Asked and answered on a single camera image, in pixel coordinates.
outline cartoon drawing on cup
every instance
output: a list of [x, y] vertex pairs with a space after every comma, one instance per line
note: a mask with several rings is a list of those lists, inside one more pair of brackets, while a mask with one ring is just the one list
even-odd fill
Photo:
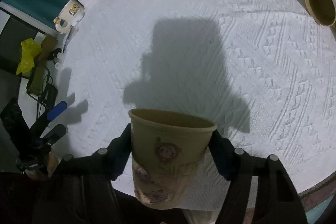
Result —
[[77, 5], [76, 3], [73, 3], [72, 8], [69, 9], [69, 14], [72, 16], [76, 15], [79, 8], [80, 8], [79, 5]]
[[159, 203], [172, 199], [173, 191], [168, 189], [152, 190], [143, 195], [149, 200], [150, 203]]
[[181, 164], [179, 166], [161, 164], [159, 165], [156, 181], [160, 185], [164, 185], [169, 189], [179, 189], [180, 184], [184, 181], [184, 178], [196, 173], [198, 165], [198, 161], [189, 164]]
[[155, 144], [155, 155], [159, 158], [160, 162], [168, 164], [178, 157], [181, 153], [181, 148], [178, 148], [173, 143], [162, 143], [160, 138], [157, 138], [157, 142]]
[[150, 174], [141, 165], [139, 165], [136, 169], [134, 169], [134, 175], [136, 175], [137, 178], [141, 180], [142, 182], [145, 182], [145, 183], [151, 182]]
[[135, 194], [135, 197], [140, 200], [140, 190], [135, 185], [134, 185], [134, 194]]

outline paper cup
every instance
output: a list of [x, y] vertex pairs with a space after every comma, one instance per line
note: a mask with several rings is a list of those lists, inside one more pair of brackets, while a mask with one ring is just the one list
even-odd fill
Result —
[[336, 20], [336, 9], [332, 0], [304, 0], [307, 10], [316, 23], [331, 26]]
[[144, 205], [181, 204], [217, 126], [206, 119], [156, 109], [132, 109], [134, 192]]

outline cup rim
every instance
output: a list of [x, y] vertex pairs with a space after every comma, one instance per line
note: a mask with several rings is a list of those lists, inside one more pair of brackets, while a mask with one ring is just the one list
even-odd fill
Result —
[[336, 22], [336, 6], [335, 6], [335, 3], [334, 3], [333, 0], [331, 0], [331, 2], [332, 2], [332, 4], [333, 4], [333, 6], [334, 6], [335, 16], [334, 16], [333, 23], [331, 23], [331, 24], [329, 24], [329, 25], [323, 24], [323, 23], [320, 21], [320, 19], [316, 17], [316, 15], [315, 15], [313, 9], [312, 9], [311, 6], [310, 6], [310, 2], [309, 2], [309, 0], [304, 0], [304, 1], [305, 1], [306, 8], [307, 8], [309, 14], [313, 17], [313, 19], [314, 19], [318, 24], [320, 24], [320, 25], [322, 25], [322, 26], [326, 26], [326, 27], [330, 27], [330, 26], [332, 26], [332, 25], [335, 24], [335, 22]]
[[[201, 127], [201, 128], [172, 126], [172, 125], [169, 125], [169, 124], [153, 122], [153, 121], [150, 121], [150, 120], [147, 120], [147, 119], [144, 119], [144, 118], [140, 118], [139, 116], [137, 116], [133, 113], [133, 111], [135, 111], [135, 110], [154, 110], [154, 111], [165, 112], [165, 113], [173, 113], [175, 115], [178, 114], [178, 115], [182, 115], [182, 116], [189, 116], [189, 117], [192, 117], [192, 118], [197, 118], [197, 119], [203, 120], [204, 122], [212, 124], [212, 126]], [[189, 115], [189, 114], [175, 112], [175, 111], [160, 110], [160, 109], [153, 109], [153, 108], [133, 108], [133, 109], [129, 110], [128, 115], [130, 116], [131, 119], [135, 119], [135, 120], [137, 120], [141, 123], [149, 124], [149, 125], [154, 126], [154, 127], [165, 126], [166, 128], [174, 128], [174, 129], [179, 129], [179, 130], [191, 130], [193, 132], [204, 132], [205, 130], [206, 131], [210, 131], [210, 130], [215, 131], [217, 129], [217, 125], [211, 120], [201, 118], [201, 117], [198, 117], [198, 116], [195, 116], [195, 115]]]

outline cartoon print on mug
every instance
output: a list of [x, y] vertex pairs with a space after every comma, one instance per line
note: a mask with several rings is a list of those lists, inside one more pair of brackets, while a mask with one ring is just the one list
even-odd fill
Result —
[[72, 8], [69, 9], [69, 14], [70, 15], [76, 15], [77, 11], [79, 10], [79, 6], [76, 3], [72, 4]]
[[136, 185], [134, 185], [134, 194], [135, 197], [140, 200], [141, 196], [140, 196], [140, 190], [138, 189], [138, 187]]
[[168, 164], [179, 156], [181, 148], [178, 148], [173, 143], [162, 143], [160, 138], [157, 138], [154, 153], [159, 158], [160, 162]]

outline mug handle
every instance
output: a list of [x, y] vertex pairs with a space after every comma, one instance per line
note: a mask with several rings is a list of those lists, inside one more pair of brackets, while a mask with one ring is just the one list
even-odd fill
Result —
[[72, 27], [72, 25], [69, 24], [69, 23], [67, 23], [67, 25], [65, 27], [61, 26], [61, 24], [60, 24], [61, 19], [59, 17], [54, 18], [54, 23], [55, 23], [56, 30], [60, 33], [66, 33]]

